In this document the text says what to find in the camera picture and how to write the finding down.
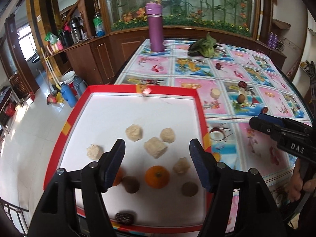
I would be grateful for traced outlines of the person right hand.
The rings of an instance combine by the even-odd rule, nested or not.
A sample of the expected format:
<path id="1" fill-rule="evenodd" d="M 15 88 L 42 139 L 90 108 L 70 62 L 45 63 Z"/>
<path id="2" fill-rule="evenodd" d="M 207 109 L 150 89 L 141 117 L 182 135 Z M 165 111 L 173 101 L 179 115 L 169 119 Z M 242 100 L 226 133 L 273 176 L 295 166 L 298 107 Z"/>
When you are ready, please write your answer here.
<path id="1" fill-rule="evenodd" d="M 300 199 L 300 192 L 304 190 L 308 193 L 313 193 L 316 187 L 315 179 L 309 180 L 306 183 L 303 183 L 303 179 L 300 175 L 300 159 L 296 159 L 295 167 L 293 174 L 290 178 L 290 182 L 286 186 L 286 191 L 288 194 L 288 199 L 290 202 L 298 201 Z"/>

